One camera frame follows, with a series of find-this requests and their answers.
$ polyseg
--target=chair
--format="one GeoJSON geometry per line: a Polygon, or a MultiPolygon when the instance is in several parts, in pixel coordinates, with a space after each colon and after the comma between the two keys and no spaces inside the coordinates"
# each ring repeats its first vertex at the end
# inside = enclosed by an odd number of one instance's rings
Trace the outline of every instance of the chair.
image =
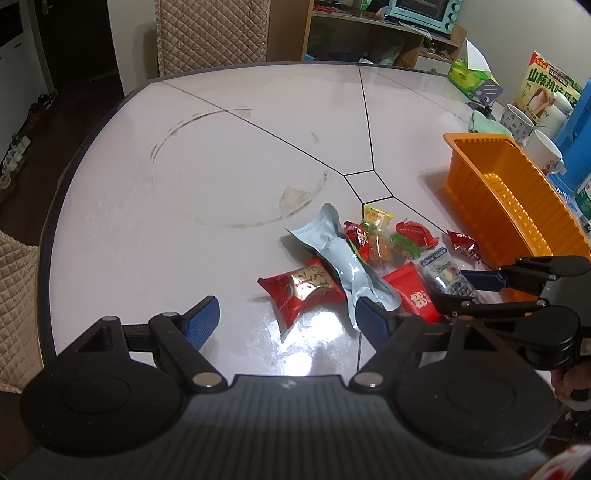
{"type": "Polygon", "coordinates": [[[160,75],[264,61],[271,0],[156,0],[160,75]]]}
{"type": "Polygon", "coordinates": [[[43,368],[35,311],[39,247],[0,231],[0,391],[21,393],[43,368]]]}

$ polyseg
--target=dark door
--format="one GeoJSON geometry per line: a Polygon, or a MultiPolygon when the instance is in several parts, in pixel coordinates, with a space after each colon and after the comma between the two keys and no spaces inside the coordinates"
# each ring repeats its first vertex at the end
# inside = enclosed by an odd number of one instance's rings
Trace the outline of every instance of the dark door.
{"type": "Polygon", "coordinates": [[[34,0],[57,90],[117,70],[107,0],[34,0]]]}

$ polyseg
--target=blue thermos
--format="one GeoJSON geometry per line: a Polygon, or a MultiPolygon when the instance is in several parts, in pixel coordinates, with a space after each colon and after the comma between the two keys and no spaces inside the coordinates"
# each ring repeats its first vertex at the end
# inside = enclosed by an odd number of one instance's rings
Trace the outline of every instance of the blue thermos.
{"type": "Polygon", "coordinates": [[[591,173],[591,79],[554,143],[562,152],[566,173],[554,173],[549,180],[572,196],[591,173]]]}

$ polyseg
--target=red snack package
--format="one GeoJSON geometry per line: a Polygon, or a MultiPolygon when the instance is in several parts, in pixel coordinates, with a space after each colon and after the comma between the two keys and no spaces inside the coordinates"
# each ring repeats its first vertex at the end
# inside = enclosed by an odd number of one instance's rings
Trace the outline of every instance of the red snack package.
{"type": "Polygon", "coordinates": [[[369,242],[365,229],[357,223],[345,222],[345,235],[353,242],[359,256],[367,262],[369,259],[369,242]]]}
{"type": "Polygon", "coordinates": [[[428,228],[411,220],[397,223],[396,231],[420,247],[434,247],[439,243],[439,237],[434,237],[428,228]]]}
{"type": "Polygon", "coordinates": [[[392,273],[384,275],[383,279],[400,293],[404,310],[420,315],[427,323],[439,321],[441,315],[435,309],[414,263],[403,265],[392,273]]]}
{"type": "Polygon", "coordinates": [[[287,328],[291,328],[304,308],[347,301],[345,293],[318,258],[312,258],[303,268],[276,277],[259,278],[256,282],[271,296],[287,328]]]}
{"type": "Polygon", "coordinates": [[[460,252],[465,257],[480,261],[480,247],[471,236],[463,233],[447,231],[450,240],[452,241],[453,249],[460,252]]]}

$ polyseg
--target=metal screw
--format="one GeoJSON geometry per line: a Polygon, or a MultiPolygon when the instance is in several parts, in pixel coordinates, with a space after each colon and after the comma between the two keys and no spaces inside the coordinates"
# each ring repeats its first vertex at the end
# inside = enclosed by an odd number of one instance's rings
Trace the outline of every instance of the metal screw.
{"type": "Polygon", "coordinates": [[[222,377],[215,372],[201,372],[193,377],[193,383],[199,387],[212,388],[222,383],[222,377]]]}
{"type": "Polygon", "coordinates": [[[355,383],[364,387],[375,388],[384,383],[384,378],[376,372],[361,372],[353,377],[355,383]]]}

